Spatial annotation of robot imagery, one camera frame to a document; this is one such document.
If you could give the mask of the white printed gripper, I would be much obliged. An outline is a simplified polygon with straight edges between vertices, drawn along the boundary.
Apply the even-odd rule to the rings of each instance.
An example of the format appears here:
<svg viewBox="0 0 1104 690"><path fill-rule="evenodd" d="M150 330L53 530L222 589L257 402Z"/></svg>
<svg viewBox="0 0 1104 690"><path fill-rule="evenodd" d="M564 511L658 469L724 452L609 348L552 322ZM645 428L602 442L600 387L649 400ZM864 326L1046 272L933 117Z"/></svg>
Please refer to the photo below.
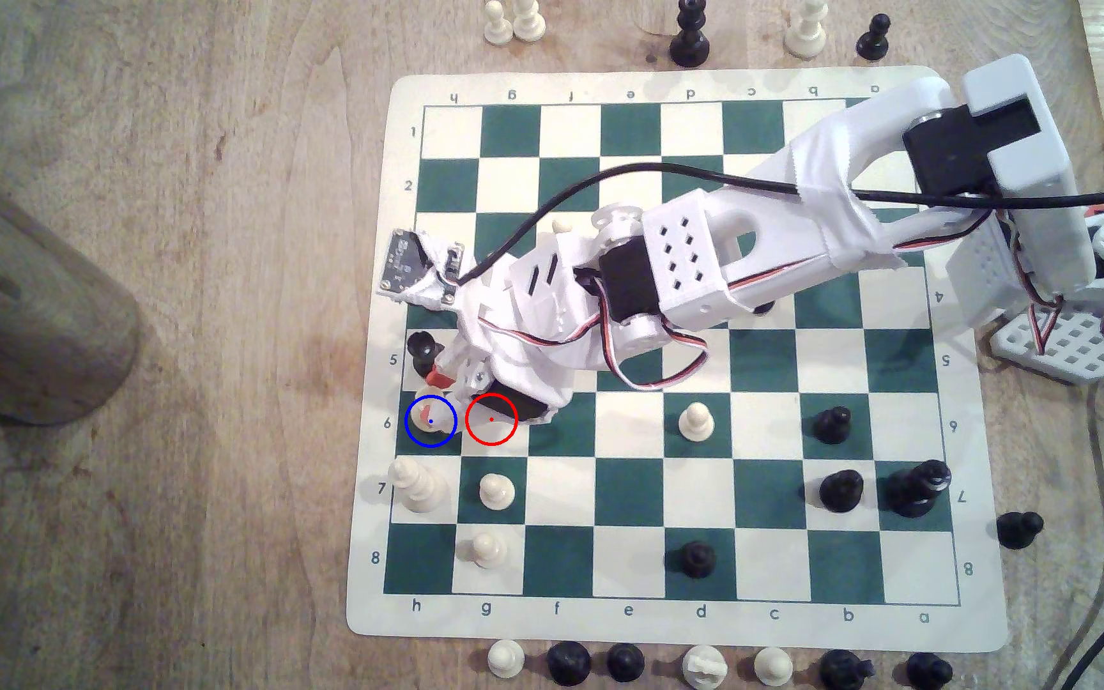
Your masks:
<svg viewBox="0 0 1104 690"><path fill-rule="evenodd" d="M429 388L416 392L417 429L464 429L473 399L501 390L521 425L546 425L573 395L575 372L602 365L599 299L576 278L612 241L551 234L526 256L503 256L463 282L457 336L438 357L412 357Z"/></svg>

